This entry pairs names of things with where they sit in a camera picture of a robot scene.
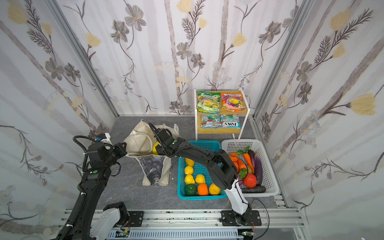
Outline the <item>yellow banana bunch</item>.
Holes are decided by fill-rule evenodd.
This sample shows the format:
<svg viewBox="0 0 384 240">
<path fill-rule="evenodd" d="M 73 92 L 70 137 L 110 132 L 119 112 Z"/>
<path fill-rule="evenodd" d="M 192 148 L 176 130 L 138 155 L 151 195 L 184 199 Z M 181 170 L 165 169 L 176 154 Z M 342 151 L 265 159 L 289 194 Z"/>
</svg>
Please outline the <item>yellow banana bunch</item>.
<svg viewBox="0 0 384 240">
<path fill-rule="evenodd" d="M 153 151 L 152 153 L 156 156 L 159 155 L 159 151 L 161 150 L 161 146 L 160 146 L 160 143 L 159 142 L 156 142 L 153 146 Z"/>
</svg>

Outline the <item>cream canvas tote bag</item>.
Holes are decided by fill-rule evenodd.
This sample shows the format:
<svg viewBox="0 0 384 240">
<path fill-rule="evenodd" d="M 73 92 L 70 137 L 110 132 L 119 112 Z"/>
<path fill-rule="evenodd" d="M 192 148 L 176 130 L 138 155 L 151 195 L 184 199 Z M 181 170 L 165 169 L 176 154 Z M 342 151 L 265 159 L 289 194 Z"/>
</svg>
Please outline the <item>cream canvas tote bag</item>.
<svg viewBox="0 0 384 240">
<path fill-rule="evenodd" d="M 148 123 L 140 121 L 124 143 L 127 144 L 127 156 L 138 162 L 144 173 L 143 186 L 169 185 L 171 158 L 155 152 L 158 141 Z"/>
</svg>

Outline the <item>orange fruit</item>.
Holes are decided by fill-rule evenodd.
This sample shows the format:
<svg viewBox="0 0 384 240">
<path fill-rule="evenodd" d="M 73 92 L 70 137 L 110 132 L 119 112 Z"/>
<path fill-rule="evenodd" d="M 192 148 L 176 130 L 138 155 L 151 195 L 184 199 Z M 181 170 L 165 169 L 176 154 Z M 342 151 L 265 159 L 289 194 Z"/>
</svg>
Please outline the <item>orange fruit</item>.
<svg viewBox="0 0 384 240">
<path fill-rule="evenodd" d="M 199 196 L 208 196 L 209 195 L 209 189 L 207 184 L 199 184 L 198 185 L 198 194 Z"/>
</svg>

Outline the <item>green snack bag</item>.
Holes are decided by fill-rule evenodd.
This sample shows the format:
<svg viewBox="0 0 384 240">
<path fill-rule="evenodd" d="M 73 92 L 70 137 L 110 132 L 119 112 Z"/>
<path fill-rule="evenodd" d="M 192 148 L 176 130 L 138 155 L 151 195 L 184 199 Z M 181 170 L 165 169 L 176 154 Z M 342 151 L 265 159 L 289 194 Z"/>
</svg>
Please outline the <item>green snack bag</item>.
<svg viewBox="0 0 384 240">
<path fill-rule="evenodd" d="M 213 92 L 198 91 L 197 110 L 200 113 L 219 114 L 221 94 Z"/>
</svg>

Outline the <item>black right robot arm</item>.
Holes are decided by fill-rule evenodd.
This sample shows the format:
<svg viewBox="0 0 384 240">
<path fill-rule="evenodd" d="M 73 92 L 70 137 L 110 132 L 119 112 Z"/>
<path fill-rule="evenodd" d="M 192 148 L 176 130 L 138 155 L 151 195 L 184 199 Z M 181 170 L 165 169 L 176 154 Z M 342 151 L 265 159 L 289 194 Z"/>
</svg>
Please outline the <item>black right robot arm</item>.
<svg viewBox="0 0 384 240">
<path fill-rule="evenodd" d="M 183 138 L 174 138 L 166 129 L 157 129 L 153 125 L 150 125 L 150 128 L 159 142 L 156 146 L 159 155 L 188 158 L 203 165 L 207 168 L 213 183 L 225 191 L 232 211 L 224 223 L 244 226 L 251 219 L 252 207 L 241 193 L 237 169 L 229 154 L 224 150 L 208 151 L 192 145 Z"/>
</svg>

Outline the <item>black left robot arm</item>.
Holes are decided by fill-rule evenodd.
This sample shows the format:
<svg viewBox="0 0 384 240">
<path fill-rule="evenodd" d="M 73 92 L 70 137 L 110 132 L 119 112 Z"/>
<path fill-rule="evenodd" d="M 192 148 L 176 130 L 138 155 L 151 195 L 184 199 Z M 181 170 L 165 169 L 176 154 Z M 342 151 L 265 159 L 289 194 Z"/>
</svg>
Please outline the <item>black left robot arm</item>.
<svg viewBox="0 0 384 240">
<path fill-rule="evenodd" d="M 84 151 L 82 179 L 77 189 L 79 195 L 70 217 L 59 231 L 57 240 L 105 240 L 117 223 L 128 219 L 124 203 L 107 206 L 102 216 L 92 225 L 98 201 L 112 175 L 111 166 L 126 156 L 126 143 L 112 145 L 109 133 L 92 139 L 74 136 L 73 141 Z"/>
</svg>

